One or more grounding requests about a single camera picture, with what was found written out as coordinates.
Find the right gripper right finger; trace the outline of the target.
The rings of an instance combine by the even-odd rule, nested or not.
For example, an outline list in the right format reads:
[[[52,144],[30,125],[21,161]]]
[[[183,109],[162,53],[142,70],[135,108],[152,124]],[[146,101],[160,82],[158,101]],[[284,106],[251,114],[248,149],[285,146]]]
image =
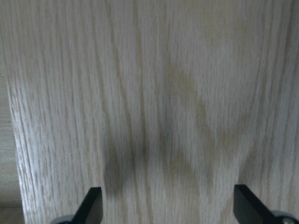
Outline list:
[[[291,215],[270,211],[244,184],[234,186],[233,214],[240,224],[290,224]]]

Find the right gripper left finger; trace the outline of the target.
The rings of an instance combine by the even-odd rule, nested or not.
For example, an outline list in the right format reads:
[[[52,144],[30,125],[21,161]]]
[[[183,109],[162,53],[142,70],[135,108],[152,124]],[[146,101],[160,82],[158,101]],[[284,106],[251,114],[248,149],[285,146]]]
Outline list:
[[[103,201],[101,187],[92,187],[87,192],[72,224],[100,224],[103,219]]]

